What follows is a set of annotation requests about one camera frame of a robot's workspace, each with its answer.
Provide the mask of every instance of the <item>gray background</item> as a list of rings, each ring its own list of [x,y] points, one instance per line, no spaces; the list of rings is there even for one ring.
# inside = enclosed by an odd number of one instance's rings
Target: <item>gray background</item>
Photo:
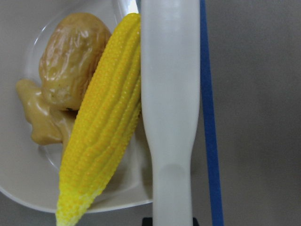
[[[16,2],[19,14],[12,15]],[[48,8],[70,2],[49,1],[32,14],[27,29],[49,21]],[[26,16],[27,1],[2,5],[8,20],[21,23]],[[206,6],[225,225],[301,225],[301,2],[211,0]],[[35,20],[38,14],[45,21]],[[0,22],[0,50],[19,62],[9,46],[32,37],[11,37],[5,24]],[[1,67],[8,71],[13,62]],[[192,166],[193,215],[209,226],[202,111]],[[150,204],[86,214],[78,226],[138,226],[149,216]],[[54,226],[55,216],[0,194],[0,225]]]

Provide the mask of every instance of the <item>black object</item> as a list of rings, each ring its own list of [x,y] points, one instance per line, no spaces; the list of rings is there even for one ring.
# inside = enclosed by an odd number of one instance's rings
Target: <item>black object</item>
[[[143,218],[142,226],[152,226],[152,218]],[[193,226],[199,226],[198,220],[196,218],[193,218]]]

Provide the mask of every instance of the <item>plastic food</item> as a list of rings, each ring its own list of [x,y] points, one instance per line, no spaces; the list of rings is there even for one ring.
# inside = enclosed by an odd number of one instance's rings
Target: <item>plastic food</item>
[[[76,111],[52,109],[45,102],[41,88],[29,79],[21,79],[16,90],[22,102],[26,120],[32,125],[32,140],[39,145],[67,145],[76,118]]]
[[[111,33],[90,13],[64,18],[40,59],[42,95],[59,110],[78,110]]]
[[[88,86],[60,168],[57,226],[73,226],[113,176],[141,112],[140,15],[114,30]]]

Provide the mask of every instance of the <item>blue strip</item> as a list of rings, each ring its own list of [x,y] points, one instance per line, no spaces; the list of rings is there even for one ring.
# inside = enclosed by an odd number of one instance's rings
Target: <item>blue strip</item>
[[[215,132],[212,79],[210,71],[205,0],[200,0],[201,19],[201,93],[207,150],[207,166],[213,226],[223,226],[222,195]]]

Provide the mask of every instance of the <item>corn cob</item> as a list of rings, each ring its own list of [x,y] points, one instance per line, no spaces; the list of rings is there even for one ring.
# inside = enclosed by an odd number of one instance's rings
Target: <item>corn cob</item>
[[[137,126],[140,15],[114,30],[87,88],[60,168],[57,226],[73,226],[113,176]]]

